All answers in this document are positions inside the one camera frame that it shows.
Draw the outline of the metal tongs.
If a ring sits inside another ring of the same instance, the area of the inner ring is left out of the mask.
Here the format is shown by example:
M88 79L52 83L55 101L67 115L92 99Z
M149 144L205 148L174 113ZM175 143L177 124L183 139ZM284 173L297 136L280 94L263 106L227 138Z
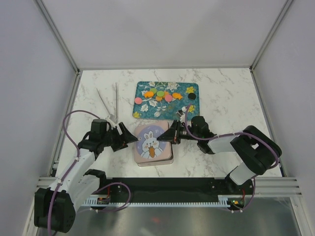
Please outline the metal tongs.
M96 89L96 91L97 91L97 94L98 94L103 106L105 107L105 109L108 113L109 119L114 124L118 124L118 119L119 119L119 87L118 87L118 83L115 83L115 85L114 85L114 91L115 91L114 101L110 102L107 98L104 98L102 96L102 93L100 92L100 90L98 88Z

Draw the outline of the square metal tin lid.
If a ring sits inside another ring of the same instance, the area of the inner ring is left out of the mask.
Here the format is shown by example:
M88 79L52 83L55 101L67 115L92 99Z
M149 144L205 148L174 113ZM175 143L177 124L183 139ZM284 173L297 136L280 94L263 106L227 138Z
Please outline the square metal tin lid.
M168 128L169 124L165 120L136 127L134 135L138 138L138 141L135 143L134 150L137 150L140 153L141 151L148 151L149 148L172 148L169 142L161 142L157 140L157 137L164 133Z

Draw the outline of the square cookie tin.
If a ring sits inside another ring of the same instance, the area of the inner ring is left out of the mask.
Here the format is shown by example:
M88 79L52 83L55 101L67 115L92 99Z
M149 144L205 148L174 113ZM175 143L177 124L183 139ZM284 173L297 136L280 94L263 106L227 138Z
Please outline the square cookie tin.
M169 165L174 161L172 148L154 148L150 147L148 151L140 153L134 151L134 161L139 167Z

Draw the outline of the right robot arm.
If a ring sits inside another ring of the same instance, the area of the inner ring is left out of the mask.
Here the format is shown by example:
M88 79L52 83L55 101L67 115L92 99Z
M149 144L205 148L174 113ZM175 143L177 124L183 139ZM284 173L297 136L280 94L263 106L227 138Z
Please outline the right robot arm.
M225 181L225 188L231 194L242 190L247 180L277 166L282 155L281 148L253 125L237 133L216 135L210 131L203 116L193 117L191 125L175 120L157 139L173 145L179 144L182 139L195 140L199 149L210 155L237 153L242 163L227 175Z

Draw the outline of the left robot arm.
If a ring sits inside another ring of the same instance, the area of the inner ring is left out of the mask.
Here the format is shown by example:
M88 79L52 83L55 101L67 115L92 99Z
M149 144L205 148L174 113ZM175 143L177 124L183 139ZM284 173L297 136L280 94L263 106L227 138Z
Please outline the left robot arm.
M117 126L105 119L94 119L91 129L77 145L77 153L62 174L34 196L34 225L48 232L67 233L76 212L92 194L107 190L106 173L90 166L106 147L118 151L138 139L120 122Z

